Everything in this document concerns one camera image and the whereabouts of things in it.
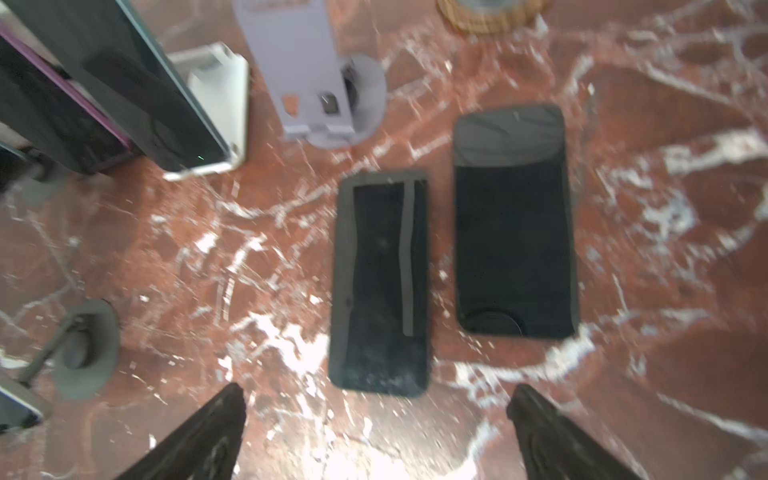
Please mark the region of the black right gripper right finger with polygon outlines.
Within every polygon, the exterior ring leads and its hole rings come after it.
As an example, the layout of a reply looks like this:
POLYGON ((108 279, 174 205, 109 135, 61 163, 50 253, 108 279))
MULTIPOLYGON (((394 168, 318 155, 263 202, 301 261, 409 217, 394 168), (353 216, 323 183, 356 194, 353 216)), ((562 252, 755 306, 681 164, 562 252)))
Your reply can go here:
POLYGON ((528 384, 506 409, 529 479, 636 479, 638 475, 528 384))

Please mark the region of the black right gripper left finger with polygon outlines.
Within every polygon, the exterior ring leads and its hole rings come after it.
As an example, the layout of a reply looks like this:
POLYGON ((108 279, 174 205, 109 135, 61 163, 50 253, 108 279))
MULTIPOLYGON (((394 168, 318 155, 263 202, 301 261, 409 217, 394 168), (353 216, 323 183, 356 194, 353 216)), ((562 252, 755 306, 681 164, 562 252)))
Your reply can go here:
POLYGON ((232 382, 119 477, 231 479, 245 423, 244 391, 232 382))

